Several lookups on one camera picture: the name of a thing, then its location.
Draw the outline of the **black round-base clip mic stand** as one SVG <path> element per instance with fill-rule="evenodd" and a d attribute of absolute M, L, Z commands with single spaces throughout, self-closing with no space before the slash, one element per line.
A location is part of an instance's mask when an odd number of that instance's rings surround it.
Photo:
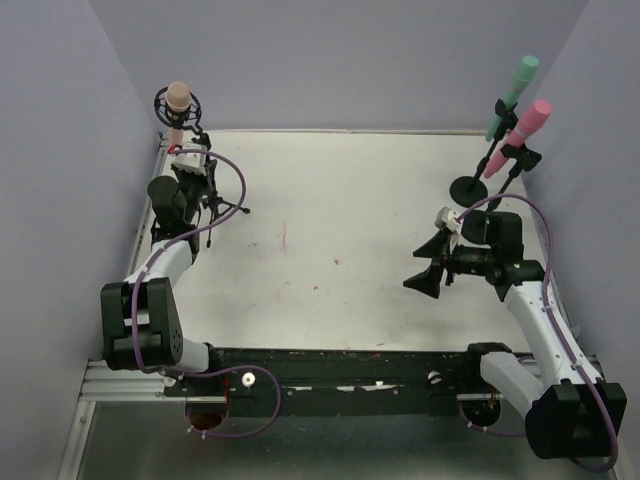
<path fill-rule="evenodd" d="M 496 101 L 494 113 L 497 115 L 498 125 L 494 133 L 490 136 L 492 143 L 487 153 L 480 159 L 473 176 L 458 177 L 449 187 L 449 194 L 456 204 L 468 208 L 488 197 L 488 190 L 482 182 L 481 176 L 496 147 L 503 140 L 505 134 L 510 131 L 518 121 L 518 117 L 514 114 L 515 106 L 516 104 L 513 104 L 511 107 L 508 107 L 501 99 Z"/>

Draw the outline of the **beige toy microphone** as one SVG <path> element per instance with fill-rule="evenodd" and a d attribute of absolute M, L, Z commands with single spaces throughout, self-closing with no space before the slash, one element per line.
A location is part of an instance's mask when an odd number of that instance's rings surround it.
<path fill-rule="evenodd" d="M 181 145 L 184 138 L 182 126 L 191 105 L 189 87 L 180 81 L 170 83 L 165 94 L 165 105 L 167 118 L 171 125 L 169 141 L 172 145 Z"/>

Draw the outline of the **mint green toy microphone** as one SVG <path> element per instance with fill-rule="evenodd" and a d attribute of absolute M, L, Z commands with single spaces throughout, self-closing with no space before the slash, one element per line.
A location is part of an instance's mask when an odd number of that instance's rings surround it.
<path fill-rule="evenodd" d="M 512 74 L 509 88 L 506 90 L 506 93 L 500 97 L 500 100 L 507 109 L 511 109 L 517 104 L 521 94 L 533 81 L 539 64 L 539 59 L 533 55 L 525 55 L 521 58 Z M 492 141 L 500 122 L 501 116 L 495 113 L 494 108 L 494 116 L 487 128 L 485 141 Z"/>

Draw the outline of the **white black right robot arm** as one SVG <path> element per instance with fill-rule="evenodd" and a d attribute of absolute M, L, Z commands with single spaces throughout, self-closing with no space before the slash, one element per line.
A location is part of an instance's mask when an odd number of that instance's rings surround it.
<path fill-rule="evenodd" d="M 510 352 L 490 351 L 480 356 L 479 374 L 521 415 L 533 452 L 541 459 L 614 457 L 626 394 L 587 360 L 552 298 L 545 270 L 524 259 L 520 216 L 490 214 L 483 247 L 459 244 L 463 224 L 450 208 L 441 209 L 434 224 L 436 234 L 413 253 L 431 264 L 404 287 L 438 298 L 457 275 L 484 278 L 515 318 L 539 373 L 531 374 Z"/>

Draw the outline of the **pink toy microphone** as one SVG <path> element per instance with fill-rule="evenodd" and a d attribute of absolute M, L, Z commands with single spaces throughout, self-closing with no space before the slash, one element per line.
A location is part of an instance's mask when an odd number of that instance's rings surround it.
<path fill-rule="evenodd" d="M 511 130 L 501 147 L 521 147 L 526 140 L 536 133 L 548 120 L 552 113 L 552 105 L 546 100 L 536 100 L 519 117 L 515 127 Z M 489 159 L 484 170 L 486 179 L 497 173 L 507 162 L 507 156 L 497 149 Z"/>

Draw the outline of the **black tripod shock-mount stand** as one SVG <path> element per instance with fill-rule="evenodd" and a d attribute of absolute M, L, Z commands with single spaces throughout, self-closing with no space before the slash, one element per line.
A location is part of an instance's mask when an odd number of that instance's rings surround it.
<path fill-rule="evenodd" d="M 246 180 L 237 165 L 211 150 L 210 137 L 200 125 L 201 103 L 185 83 L 173 82 L 160 89 L 154 97 L 154 112 L 168 128 L 171 173 L 154 178 L 147 186 L 155 215 L 152 243 L 184 242 L 196 256 L 202 232 L 210 232 L 236 212 L 251 213 L 244 205 Z M 219 163 L 228 165 L 238 175 L 241 193 L 235 203 L 219 193 L 216 181 Z"/>

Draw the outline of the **black round-base clamp stand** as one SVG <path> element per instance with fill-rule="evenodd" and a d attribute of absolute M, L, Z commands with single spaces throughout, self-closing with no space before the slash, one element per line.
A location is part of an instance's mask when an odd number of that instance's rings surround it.
<path fill-rule="evenodd" d="M 505 157 L 507 159 L 514 159 L 515 164 L 510 169 L 507 179 L 498 191 L 499 194 L 504 194 L 515 178 L 523 171 L 529 172 L 533 170 L 542 159 L 540 153 L 529 149 L 525 144 L 518 148 L 508 145 L 506 147 Z M 487 214 L 495 211 L 500 203 L 501 199 L 495 199 L 488 202 L 486 210 L 472 210 L 463 220 L 461 229 L 462 237 L 473 244 L 484 245 Z"/>

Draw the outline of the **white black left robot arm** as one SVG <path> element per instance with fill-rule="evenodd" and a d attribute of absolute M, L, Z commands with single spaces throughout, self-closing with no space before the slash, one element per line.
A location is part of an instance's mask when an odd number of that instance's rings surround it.
<path fill-rule="evenodd" d="M 214 192 L 211 173 L 178 169 L 147 186 L 155 215 L 151 254 L 124 281 L 107 284 L 100 292 L 103 356 L 109 368 L 209 369 L 209 347 L 184 337 L 173 294 L 199 253 L 199 236 L 175 244 L 171 240 L 197 228 L 202 201 Z"/>

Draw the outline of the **black robot base mounting bar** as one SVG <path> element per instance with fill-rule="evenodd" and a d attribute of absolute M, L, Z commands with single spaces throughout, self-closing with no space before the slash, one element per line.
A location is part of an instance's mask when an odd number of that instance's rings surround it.
<path fill-rule="evenodd" d="M 230 400 L 234 417 L 450 416 L 458 398 L 488 400 L 480 358 L 503 343 L 456 351 L 216 348 L 219 378 L 186 377 L 165 389 L 191 406 Z"/>

